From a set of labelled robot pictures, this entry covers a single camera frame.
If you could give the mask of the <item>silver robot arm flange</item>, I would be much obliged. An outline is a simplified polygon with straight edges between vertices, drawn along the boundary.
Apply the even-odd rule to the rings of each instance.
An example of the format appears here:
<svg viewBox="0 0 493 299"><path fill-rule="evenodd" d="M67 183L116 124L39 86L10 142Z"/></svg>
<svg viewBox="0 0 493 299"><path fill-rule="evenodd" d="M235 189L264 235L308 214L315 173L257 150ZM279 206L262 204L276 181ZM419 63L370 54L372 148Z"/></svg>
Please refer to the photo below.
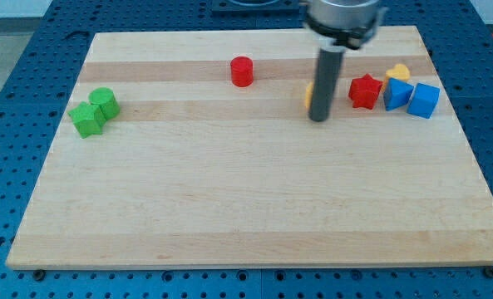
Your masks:
<svg viewBox="0 0 493 299"><path fill-rule="evenodd" d="M305 27L329 52L358 50L376 35L388 10L381 0L309 0Z"/></svg>

